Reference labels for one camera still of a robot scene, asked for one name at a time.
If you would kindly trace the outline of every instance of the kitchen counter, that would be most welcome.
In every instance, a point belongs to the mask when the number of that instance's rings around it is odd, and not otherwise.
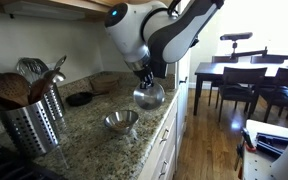
[[[133,90],[124,87],[96,96],[84,106],[65,104],[64,118],[56,120],[60,146],[34,162],[67,179],[137,179],[178,93],[165,90],[165,102],[159,109],[143,111],[133,101]],[[139,114],[130,134],[108,131],[103,124],[105,115],[125,109]],[[0,135],[0,142],[14,149],[7,135]]]

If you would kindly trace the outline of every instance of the metal bowl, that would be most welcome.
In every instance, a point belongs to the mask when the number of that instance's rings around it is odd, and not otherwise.
[[[133,92],[135,103],[144,110],[154,110],[159,108],[165,99],[163,87],[154,83],[153,86],[147,86],[146,89],[141,88],[139,84]]]
[[[119,134],[128,134],[138,120],[138,114],[132,110],[112,112],[104,118],[104,125]]]

